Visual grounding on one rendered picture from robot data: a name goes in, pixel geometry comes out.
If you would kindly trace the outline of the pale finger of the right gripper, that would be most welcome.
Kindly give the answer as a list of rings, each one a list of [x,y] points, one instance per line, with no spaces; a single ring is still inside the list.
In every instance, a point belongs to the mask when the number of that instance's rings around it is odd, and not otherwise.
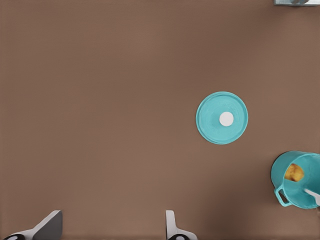
[[[307,188],[305,188],[304,191],[305,191],[307,194],[309,194],[309,195],[311,195],[312,197],[314,197],[315,203],[320,207],[320,194],[318,194],[318,193],[316,193],[316,192],[313,192],[313,191],[311,191],[311,190],[309,190],[309,189],[307,189]]]

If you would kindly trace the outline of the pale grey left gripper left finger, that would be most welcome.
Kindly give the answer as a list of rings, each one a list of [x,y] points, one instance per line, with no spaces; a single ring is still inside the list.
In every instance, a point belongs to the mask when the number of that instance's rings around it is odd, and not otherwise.
[[[54,210],[35,227],[8,235],[3,240],[60,240],[63,234],[63,212]]]

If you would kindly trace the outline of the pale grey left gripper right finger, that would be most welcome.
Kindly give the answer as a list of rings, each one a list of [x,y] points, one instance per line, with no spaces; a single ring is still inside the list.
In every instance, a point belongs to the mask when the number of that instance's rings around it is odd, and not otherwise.
[[[166,240],[198,240],[198,237],[194,233],[177,227],[173,210],[166,210],[165,217]]]

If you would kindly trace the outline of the yellow-brown potato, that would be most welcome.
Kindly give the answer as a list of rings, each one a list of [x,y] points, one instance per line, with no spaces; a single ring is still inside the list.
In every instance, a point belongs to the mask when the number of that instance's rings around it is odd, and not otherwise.
[[[299,165],[292,163],[286,170],[284,178],[292,182],[299,182],[304,176],[303,169]]]

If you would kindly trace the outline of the teal pot lid, white knob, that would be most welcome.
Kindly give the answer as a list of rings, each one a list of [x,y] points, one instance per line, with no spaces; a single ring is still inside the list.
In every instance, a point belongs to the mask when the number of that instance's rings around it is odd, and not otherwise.
[[[200,135],[210,143],[230,144],[239,139],[248,125],[244,101],[232,92],[218,91],[199,104],[195,122]]]

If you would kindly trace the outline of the silver frame post foot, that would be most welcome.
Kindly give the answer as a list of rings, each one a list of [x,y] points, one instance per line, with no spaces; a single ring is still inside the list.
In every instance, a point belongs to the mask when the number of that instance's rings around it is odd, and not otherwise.
[[[320,0],[273,0],[275,6],[315,7],[320,6]]]

